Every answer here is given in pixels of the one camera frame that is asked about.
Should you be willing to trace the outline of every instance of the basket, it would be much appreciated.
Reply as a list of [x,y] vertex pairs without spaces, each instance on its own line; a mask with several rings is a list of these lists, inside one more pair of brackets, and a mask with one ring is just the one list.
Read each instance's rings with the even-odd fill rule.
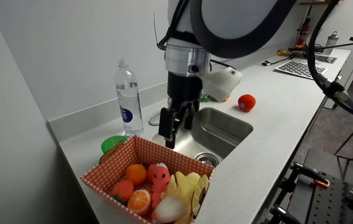
[[[105,196],[112,205],[133,216],[140,222],[146,224],[150,224],[150,220],[140,216],[113,198],[110,194],[113,185],[125,177],[127,166],[137,162],[143,165],[166,162],[171,174],[179,170],[186,175],[197,171],[200,175],[207,174],[208,176],[212,176],[214,169],[212,165],[200,162],[199,160],[179,154],[169,147],[140,136],[133,136],[112,152],[106,161],[94,166],[82,176],[85,184]],[[143,182],[141,187],[151,189],[151,184]]]

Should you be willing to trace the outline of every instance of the drain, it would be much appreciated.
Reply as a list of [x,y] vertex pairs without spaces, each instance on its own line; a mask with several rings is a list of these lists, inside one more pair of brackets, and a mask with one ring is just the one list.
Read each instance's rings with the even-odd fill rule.
[[220,161],[220,159],[213,152],[199,152],[194,157],[213,166],[217,166]]

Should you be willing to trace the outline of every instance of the toy fruit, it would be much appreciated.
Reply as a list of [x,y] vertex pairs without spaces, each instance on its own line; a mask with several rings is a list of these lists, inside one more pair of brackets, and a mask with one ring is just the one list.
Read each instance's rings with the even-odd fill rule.
[[112,187],[111,195],[120,202],[126,203],[135,191],[135,184],[130,179],[116,182]]
[[197,216],[200,211],[203,197],[207,194],[209,185],[209,177],[207,175],[202,175],[192,197],[192,211],[194,216]]
[[156,220],[161,222],[173,222],[187,212],[187,206],[182,198],[167,195],[154,210]]
[[162,192],[167,191],[167,185],[169,182],[169,170],[164,162],[152,164],[148,167],[148,179],[153,181],[153,202],[152,207],[156,207],[162,200]]
[[151,192],[146,189],[136,190],[128,200],[128,207],[141,216],[146,215],[151,207]]
[[186,224],[191,222],[192,220],[192,196],[194,192],[194,189],[198,184],[198,175],[197,174],[189,174],[184,175],[181,171],[177,171],[174,175],[172,175],[171,181],[168,184],[167,194],[174,195],[177,197],[181,197],[186,206],[188,207],[188,211],[176,221],[176,224]]
[[126,170],[126,177],[132,180],[135,185],[140,185],[147,177],[147,169],[142,164],[130,165]]
[[251,94],[243,94],[238,103],[242,110],[250,111],[255,106],[256,99]]

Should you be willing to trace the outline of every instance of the bottle label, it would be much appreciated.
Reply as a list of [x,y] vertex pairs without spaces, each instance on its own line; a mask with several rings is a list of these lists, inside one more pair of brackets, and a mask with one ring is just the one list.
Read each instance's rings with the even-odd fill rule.
[[126,109],[126,108],[121,108],[122,109],[122,116],[123,116],[123,120],[126,123],[130,123],[132,120],[132,111]]

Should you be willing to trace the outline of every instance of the green bowl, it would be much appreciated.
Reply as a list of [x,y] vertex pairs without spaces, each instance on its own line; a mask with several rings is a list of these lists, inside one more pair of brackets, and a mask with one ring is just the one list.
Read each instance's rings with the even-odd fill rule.
[[126,140],[127,140],[127,136],[125,136],[125,135],[113,135],[113,136],[107,138],[107,139],[101,144],[101,147],[102,147],[104,154],[106,154],[107,151],[110,151],[111,149],[113,149],[118,142],[126,141]]

